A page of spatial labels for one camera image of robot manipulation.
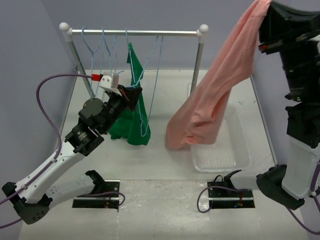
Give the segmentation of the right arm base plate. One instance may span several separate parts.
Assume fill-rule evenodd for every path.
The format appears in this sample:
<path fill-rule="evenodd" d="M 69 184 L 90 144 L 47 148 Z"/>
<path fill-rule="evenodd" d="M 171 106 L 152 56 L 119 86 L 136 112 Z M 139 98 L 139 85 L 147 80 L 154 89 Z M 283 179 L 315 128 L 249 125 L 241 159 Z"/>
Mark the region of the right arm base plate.
<path fill-rule="evenodd" d="M 218 175 L 212 181 L 207 182 L 210 187 L 208 191 L 209 207 L 211 209 L 251 209 L 255 208 L 253 192 L 246 190 L 242 192 L 231 191 L 216 187 L 235 189 L 231 177 L 240 172 L 235 170 L 225 176 Z"/>

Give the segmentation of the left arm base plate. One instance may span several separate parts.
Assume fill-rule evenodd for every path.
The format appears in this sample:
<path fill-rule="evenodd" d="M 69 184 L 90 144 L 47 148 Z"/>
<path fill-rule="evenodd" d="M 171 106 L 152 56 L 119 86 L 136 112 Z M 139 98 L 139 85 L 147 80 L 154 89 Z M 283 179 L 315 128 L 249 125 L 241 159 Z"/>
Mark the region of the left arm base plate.
<path fill-rule="evenodd" d="M 120 180 L 105 180 L 104 187 L 98 193 L 118 192 Z M 119 209 L 121 203 L 119 194 L 108 194 L 105 196 L 75 197 L 72 202 L 74 209 Z"/>

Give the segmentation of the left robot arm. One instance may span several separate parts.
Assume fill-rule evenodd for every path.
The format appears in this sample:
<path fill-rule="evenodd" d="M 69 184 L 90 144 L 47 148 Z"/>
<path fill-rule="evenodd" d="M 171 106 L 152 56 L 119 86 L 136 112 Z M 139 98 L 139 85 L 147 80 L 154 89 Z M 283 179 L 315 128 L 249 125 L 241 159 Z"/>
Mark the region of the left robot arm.
<path fill-rule="evenodd" d="M 105 181 L 95 171 L 58 185 L 57 180 L 72 166 L 93 152 L 103 141 L 125 110 L 134 111 L 142 88 L 119 85 L 108 90 L 109 100 L 91 98 L 79 111 L 78 123 L 65 136 L 61 146 L 24 179 L 7 182 L 2 191 L 10 198 L 14 210 L 27 225 L 42 219 L 55 206 L 75 197 L 104 197 Z"/>

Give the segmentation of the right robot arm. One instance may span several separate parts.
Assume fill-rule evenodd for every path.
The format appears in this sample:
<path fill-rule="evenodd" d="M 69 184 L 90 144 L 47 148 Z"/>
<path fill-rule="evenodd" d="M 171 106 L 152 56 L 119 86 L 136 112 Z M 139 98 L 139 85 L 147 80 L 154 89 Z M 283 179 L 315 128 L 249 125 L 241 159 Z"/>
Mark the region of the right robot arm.
<path fill-rule="evenodd" d="M 279 54 L 289 92 L 286 133 L 292 158 L 256 177 L 260 191 L 290 210 L 301 207 L 306 197 L 320 193 L 317 186 L 320 161 L 320 14 L 297 10 L 274 0 L 256 0 L 239 21 L 238 82 L 253 73 L 256 50 Z"/>

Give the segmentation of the pink t shirt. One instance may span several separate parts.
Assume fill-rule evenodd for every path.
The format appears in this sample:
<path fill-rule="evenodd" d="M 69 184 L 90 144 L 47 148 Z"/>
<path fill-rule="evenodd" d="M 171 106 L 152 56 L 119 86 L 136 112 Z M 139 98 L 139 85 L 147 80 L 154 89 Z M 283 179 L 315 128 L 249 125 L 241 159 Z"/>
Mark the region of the pink t shirt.
<path fill-rule="evenodd" d="M 216 142 L 232 88 L 254 71 L 258 32 L 270 5 L 255 0 L 242 14 L 203 79 L 168 122 L 167 149 Z"/>

